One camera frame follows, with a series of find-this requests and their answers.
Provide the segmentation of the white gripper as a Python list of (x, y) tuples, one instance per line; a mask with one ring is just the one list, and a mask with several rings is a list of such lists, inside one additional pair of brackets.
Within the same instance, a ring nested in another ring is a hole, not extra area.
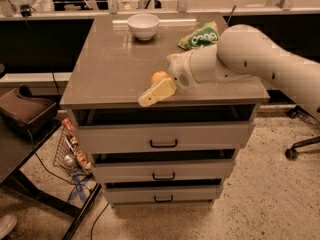
[(175, 83), (170, 77), (160, 77), (138, 98), (139, 105), (148, 107), (173, 96), (177, 89), (176, 85), (181, 89), (197, 87), (198, 82), (195, 80), (190, 67), (191, 55), (192, 51), (169, 54), (167, 56), (170, 63), (168, 72)]

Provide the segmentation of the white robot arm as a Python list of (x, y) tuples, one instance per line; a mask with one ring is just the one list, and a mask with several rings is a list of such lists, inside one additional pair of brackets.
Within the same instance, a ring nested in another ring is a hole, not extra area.
[(167, 56), (170, 66), (139, 98), (143, 107), (173, 96), (176, 90), (204, 83), (258, 77), (320, 119), (320, 63), (288, 52), (249, 25), (226, 29), (214, 45)]

